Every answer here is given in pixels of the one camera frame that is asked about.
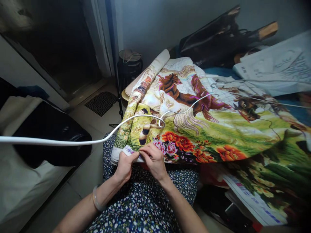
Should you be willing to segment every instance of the bracelet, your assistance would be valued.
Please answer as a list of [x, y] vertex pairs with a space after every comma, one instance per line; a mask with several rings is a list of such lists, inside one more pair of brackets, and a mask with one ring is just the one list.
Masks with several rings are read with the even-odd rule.
[[104, 207], [104, 206], [101, 206], [101, 205], [98, 203], [97, 195], [96, 195], [97, 187], [98, 187], [98, 185], [96, 185], [96, 186], [93, 188], [93, 202], [94, 202], [94, 205], [95, 205], [96, 209], [97, 209], [99, 212], [103, 212], [104, 209], [105, 209], [105, 207]]

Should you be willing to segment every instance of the floral dress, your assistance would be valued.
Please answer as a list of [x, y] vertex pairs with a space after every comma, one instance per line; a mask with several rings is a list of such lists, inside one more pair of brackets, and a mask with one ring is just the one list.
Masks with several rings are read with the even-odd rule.
[[[104, 143], [104, 181], [115, 172], [110, 156], [116, 135]], [[198, 182], [198, 167], [167, 164], [167, 173], [190, 205]], [[134, 164], [130, 180], [107, 204], [85, 232], [177, 232], [178, 223], [163, 189], [148, 170]]]

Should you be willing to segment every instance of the hand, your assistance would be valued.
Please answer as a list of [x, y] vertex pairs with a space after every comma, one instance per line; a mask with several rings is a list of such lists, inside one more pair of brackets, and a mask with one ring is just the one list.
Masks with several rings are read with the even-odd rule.
[[139, 152], [144, 157], [151, 174], [158, 182], [169, 178], [163, 160], [163, 153], [154, 144], [149, 143], [141, 147]]
[[132, 153], [130, 156], [126, 156], [122, 151], [119, 154], [119, 162], [114, 176], [122, 185], [129, 181], [132, 173], [132, 164], [139, 157], [139, 152]]

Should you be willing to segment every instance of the black doormat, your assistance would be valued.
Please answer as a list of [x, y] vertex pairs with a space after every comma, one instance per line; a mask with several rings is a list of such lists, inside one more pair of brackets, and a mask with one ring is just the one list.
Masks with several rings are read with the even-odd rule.
[[110, 92], [101, 92], [95, 96], [89, 102], [85, 104], [85, 107], [91, 109], [97, 115], [102, 117], [117, 101], [117, 97]]

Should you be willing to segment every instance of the brown horse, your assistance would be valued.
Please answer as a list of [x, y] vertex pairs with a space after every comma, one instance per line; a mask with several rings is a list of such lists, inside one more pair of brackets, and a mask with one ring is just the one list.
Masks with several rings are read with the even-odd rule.
[[[198, 99], [202, 98], [209, 93], [201, 84], [198, 76], [195, 74], [192, 77], [191, 85], [193, 86], [194, 91], [197, 95], [184, 94], [179, 92], [177, 85], [182, 84], [180, 79], [176, 74], [170, 74], [165, 77], [159, 76], [160, 90], [164, 91], [169, 96], [173, 97], [178, 103], [191, 106]], [[217, 121], [210, 114], [210, 109], [221, 109], [221, 108], [231, 109], [232, 107], [226, 103], [219, 102], [214, 96], [209, 95], [204, 99], [200, 100], [193, 106], [193, 116], [196, 116], [197, 113], [202, 112], [205, 119]]]

